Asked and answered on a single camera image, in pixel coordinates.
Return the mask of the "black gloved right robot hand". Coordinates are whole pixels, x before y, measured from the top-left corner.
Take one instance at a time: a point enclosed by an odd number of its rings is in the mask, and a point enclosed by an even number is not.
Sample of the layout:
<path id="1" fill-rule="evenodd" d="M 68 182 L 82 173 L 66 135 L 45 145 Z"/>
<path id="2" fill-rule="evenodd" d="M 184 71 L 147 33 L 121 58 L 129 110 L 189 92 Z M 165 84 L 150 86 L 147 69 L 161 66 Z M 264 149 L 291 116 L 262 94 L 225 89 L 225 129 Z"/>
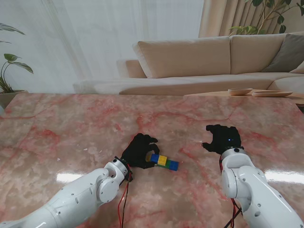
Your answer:
<path id="1" fill-rule="evenodd" d="M 225 151 L 233 148 L 241 148 L 241 138 L 236 127 L 227 127 L 220 124 L 207 125 L 206 130 L 212 133 L 212 142 L 203 142 L 202 147 L 208 152 L 222 155 Z"/>

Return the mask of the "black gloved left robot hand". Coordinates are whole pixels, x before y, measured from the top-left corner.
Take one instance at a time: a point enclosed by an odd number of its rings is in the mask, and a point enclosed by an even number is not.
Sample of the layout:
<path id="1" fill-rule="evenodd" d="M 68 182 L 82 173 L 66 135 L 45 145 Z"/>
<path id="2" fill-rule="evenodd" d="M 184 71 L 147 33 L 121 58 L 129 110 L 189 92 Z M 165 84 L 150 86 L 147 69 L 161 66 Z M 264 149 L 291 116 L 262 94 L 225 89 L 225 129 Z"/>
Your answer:
<path id="1" fill-rule="evenodd" d="M 160 149 L 156 144 L 157 142 L 158 140 L 150 135 L 138 133 L 124 150 L 120 159 L 124 160 L 130 167 L 152 168 L 155 163 L 146 161 L 146 155 L 149 152 L 159 155 Z"/>

